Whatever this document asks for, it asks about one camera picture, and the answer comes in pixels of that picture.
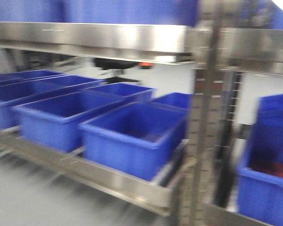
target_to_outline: plastic bin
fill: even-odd
[[[13,106],[69,94],[100,82],[101,80],[69,75],[0,86],[0,129],[18,124],[17,114],[11,110]]]
[[[120,82],[94,87],[89,90],[93,92],[106,93],[112,96],[122,97],[125,102],[130,103],[149,101],[155,89]]]
[[[252,170],[255,161],[283,163],[283,128],[255,124],[238,165],[239,213],[283,226],[283,178]]]
[[[51,70],[35,70],[35,71],[8,73],[6,75],[19,77],[22,79],[21,81],[29,81],[35,79],[57,77],[57,76],[65,75],[65,73],[55,72]]]
[[[0,86],[17,83],[17,82],[23,82],[23,81],[58,77],[62,75],[65,74],[55,71],[49,71],[49,70],[36,70],[36,71],[0,74]]]
[[[42,79],[42,81],[48,81],[57,85],[61,85],[65,89],[72,89],[74,91],[79,91],[81,89],[97,87],[105,80],[87,78],[78,75],[63,75],[59,77],[45,78]]]
[[[195,26],[198,0],[69,0],[67,21]]]
[[[80,124],[84,158],[150,181],[184,137],[185,114],[131,103]]]
[[[162,97],[151,100],[150,103],[159,107],[188,113],[189,106],[191,104],[191,98],[191,94],[169,93]]]
[[[260,99],[257,122],[283,128],[283,94]]]
[[[14,75],[0,74],[0,86],[10,84],[19,80],[21,80],[21,78]]]
[[[0,0],[0,21],[64,22],[64,0]]]
[[[82,145],[78,124],[120,106],[118,97],[83,91],[15,106],[21,135],[70,152]]]

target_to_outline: metal shelf frame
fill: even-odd
[[[205,63],[210,27],[0,22],[0,48],[161,64]]]
[[[178,146],[176,153],[183,152],[187,142]],[[145,181],[118,170],[87,161],[80,157],[83,148],[70,153],[42,147],[21,139],[13,130],[0,131],[0,151],[52,169],[82,184],[88,185],[119,199],[140,206],[162,216],[172,215],[176,206],[177,193],[181,186],[184,167],[173,171],[161,170],[159,178],[168,178],[166,186],[160,186],[157,179]]]
[[[239,16],[238,0],[202,0],[200,26],[0,22],[0,47],[159,64],[196,62],[189,143],[184,163],[166,187],[60,154],[0,133],[9,149],[120,199],[163,216],[177,215],[180,226],[268,226],[216,205],[216,164],[231,152],[235,115],[244,73],[283,76],[283,31],[222,28]]]

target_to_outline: red item in bin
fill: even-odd
[[[283,163],[257,161],[252,164],[251,168],[255,171],[283,178]]]

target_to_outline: stainless steel shelf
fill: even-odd
[[[283,30],[224,28],[220,34],[220,65],[283,76]]]
[[[204,204],[204,211],[204,222],[208,226],[272,226],[213,204]]]
[[[183,167],[162,187],[77,156],[82,151],[61,153],[22,140],[13,131],[0,131],[0,148],[159,215],[170,216],[176,208]]]
[[[110,59],[205,62],[209,27],[0,22],[0,47]]]

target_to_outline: gray floor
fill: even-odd
[[[0,226],[165,226],[169,219],[7,154]]]

